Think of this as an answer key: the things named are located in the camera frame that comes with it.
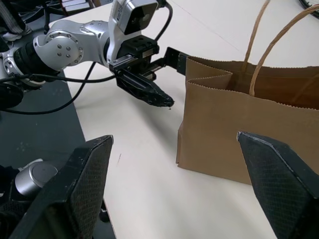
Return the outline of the finger of the taped black left gripper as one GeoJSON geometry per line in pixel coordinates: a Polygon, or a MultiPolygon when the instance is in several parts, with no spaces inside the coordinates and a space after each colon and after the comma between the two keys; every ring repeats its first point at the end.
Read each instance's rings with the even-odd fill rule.
{"type": "Polygon", "coordinates": [[[127,70],[115,72],[117,86],[131,96],[155,107],[172,107],[174,100],[157,84],[140,74],[127,70]]]}

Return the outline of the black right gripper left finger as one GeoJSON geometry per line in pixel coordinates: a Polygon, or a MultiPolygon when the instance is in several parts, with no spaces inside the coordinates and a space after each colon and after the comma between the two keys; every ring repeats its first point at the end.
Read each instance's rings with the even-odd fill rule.
{"type": "Polygon", "coordinates": [[[91,239],[104,203],[113,142],[111,135],[105,135],[74,149],[39,191],[9,239],[91,239]]]}

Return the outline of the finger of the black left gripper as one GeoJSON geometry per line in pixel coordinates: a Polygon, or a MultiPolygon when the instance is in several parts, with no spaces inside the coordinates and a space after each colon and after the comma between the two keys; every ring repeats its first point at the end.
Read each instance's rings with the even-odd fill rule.
{"type": "Polygon", "coordinates": [[[187,54],[168,47],[165,52],[165,65],[176,69],[182,75],[186,72],[187,54]]]}

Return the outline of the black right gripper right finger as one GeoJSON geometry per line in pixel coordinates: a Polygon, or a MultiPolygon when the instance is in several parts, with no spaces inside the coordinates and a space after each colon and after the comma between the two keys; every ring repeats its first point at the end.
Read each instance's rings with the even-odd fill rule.
{"type": "Polygon", "coordinates": [[[286,143],[244,131],[237,141],[277,239],[319,239],[319,175],[286,143]]]}

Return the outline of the brown paper bag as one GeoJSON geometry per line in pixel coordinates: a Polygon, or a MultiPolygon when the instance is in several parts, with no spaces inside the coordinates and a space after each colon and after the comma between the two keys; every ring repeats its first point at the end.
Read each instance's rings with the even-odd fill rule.
{"type": "Polygon", "coordinates": [[[257,65],[243,61],[186,59],[185,105],[178,130],[180,168],[250,184],[237,133],[287,143],[319,174],[319,66],[271,68],[264,62],[306,8],[272,40],[257,65]]]}

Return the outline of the silver robot body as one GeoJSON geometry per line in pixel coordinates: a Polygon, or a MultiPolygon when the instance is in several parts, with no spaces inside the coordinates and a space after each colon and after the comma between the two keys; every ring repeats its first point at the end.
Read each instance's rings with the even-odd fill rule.
{"type": "Polygon", "coordinates": [[[14,169],[0,165],[0,239],[8,239],[43,186],[58,172],[36,159],[14,169]]]}

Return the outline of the stack of white boxes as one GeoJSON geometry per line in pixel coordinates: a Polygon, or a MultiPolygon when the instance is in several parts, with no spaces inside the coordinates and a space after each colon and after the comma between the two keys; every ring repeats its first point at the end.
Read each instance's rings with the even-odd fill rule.
{"type": "Polygon", "coordinates": [[[90,0],[61,0],[62,7],[67,15],[76,14],[93,8],[90,0]]]}

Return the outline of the black chair base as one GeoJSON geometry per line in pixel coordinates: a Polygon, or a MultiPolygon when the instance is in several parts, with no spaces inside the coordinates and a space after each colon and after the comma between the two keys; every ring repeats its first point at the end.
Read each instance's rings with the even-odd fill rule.
{"type": "Polygon", "coordinates": [[[65,11],[63,10],[61,0],[43,0],[41,6],[45,17],[44,34],[47,34],[49,31],[50,15],[65,16],[65,11]]]}

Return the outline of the white sneaker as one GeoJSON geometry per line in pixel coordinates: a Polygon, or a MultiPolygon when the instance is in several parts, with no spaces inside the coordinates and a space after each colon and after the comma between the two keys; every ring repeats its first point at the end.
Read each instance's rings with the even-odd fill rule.
{"type": "Polygon", "coordinates": [[[3,33],[1,34],[1,37],[5,42],[14,42],[16,40],[21,39],[23,36],[26,36],[28,34],[32,33],[32,29],[27,25],[25,27],[25,30],[22,33],[3,33]]]}

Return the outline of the grey trouser leg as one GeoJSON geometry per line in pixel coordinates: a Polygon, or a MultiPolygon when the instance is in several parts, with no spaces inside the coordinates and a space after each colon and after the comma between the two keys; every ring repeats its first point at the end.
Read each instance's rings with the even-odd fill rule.
{"type": "Polygon", "coordinates": [[[0,0],[0,30],[22,33],[25,23],[8,0],[0,0]]]}

